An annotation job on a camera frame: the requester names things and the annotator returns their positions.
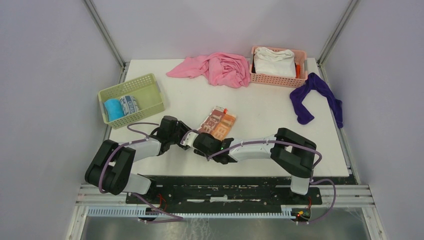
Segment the green plastic basket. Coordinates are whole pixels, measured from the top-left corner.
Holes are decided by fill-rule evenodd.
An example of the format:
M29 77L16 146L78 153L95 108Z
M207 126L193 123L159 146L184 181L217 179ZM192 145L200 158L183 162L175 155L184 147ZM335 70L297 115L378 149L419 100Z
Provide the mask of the green plastic basket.
M161 89L149 73L98 92L105 124L118 129L165 110Z

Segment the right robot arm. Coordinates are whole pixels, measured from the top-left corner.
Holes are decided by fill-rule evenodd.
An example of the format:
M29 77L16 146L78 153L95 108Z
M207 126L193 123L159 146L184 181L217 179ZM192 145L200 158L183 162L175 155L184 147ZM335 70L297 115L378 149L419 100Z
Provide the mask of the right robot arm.
M317 145L287 128L256 139L225 138L190 130L180 142L198 155L222 165L246 160L272 160L291 175L289 199L302 204L309 198L309 186L316 165L322 160Z

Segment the blue white patterned cloth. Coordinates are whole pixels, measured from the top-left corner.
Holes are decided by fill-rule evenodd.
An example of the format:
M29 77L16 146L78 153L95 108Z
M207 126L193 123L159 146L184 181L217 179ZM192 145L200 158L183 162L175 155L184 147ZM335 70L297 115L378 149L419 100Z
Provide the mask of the blue white patterned cloth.
M140 110L135 97L132 95L124 95L119 99L119 101L124 116L134 114Z

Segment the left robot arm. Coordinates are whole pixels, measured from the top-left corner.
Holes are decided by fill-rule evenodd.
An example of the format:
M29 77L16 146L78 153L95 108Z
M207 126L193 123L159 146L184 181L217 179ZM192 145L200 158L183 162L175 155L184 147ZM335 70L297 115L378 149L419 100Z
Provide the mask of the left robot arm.
M143 138L118 143L107 139L100 145L97 153L85 172L84 180L98 187L103 194L137 193L147 204L154 202L158 191L154 181L146 176L132 173L133 163L167 152L172 145L183 150L188 146L181 144L183 137L191 130L185 123L173 116L166 115L155 129Z

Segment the blue towel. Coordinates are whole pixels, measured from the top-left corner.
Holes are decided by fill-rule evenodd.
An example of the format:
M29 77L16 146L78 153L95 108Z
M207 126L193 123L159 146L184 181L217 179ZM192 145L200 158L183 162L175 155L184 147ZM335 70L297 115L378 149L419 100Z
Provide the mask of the blue towel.
M103 105L107 112L108 122L113 122L125 116L121 102L118 99L108 99L103 103Z

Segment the beige rabbit print towel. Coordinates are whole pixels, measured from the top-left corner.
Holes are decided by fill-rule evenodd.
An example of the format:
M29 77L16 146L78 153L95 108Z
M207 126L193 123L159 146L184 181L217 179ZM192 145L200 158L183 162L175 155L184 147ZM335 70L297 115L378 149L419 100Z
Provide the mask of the beige rabbit print towel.
M231 114L227 108L215 106L197 131L208 133L222 141L227 137L236 120L237 116Z

